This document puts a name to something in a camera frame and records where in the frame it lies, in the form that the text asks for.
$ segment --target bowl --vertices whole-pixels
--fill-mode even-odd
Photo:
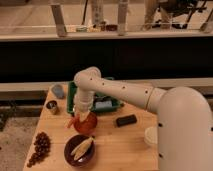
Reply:
[[[92,142],[90,148],[87,150],[87,152],[78,160],[74,160],[74,155],[71,156],[71,152],[74,150],[76,146],[78,146],[82,141],[89,138],[85,135],[76,135],[72,137],[66,144],[64,148],[64,157],[71,166],[74,167],[80,167],[86,165],[93,157],[95,153],[95,145],[94,142]]]

